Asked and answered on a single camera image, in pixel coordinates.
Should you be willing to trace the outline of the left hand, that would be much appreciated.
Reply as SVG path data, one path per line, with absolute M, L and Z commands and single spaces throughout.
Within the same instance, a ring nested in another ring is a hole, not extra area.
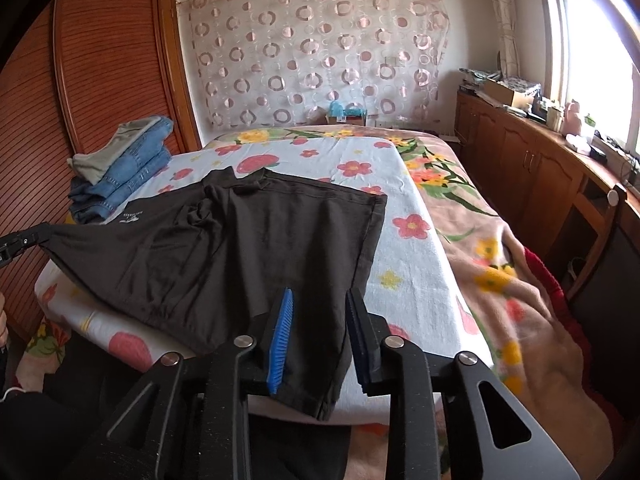
M 2 292 L 0 292 L 0 348 L 4 348 L 8 343 L 9 339 L 9 329 L 8 329 L 8 318 L 6 317 L 6 310 L 4 310 L 4 306 L 6 305 L 6 298 Z

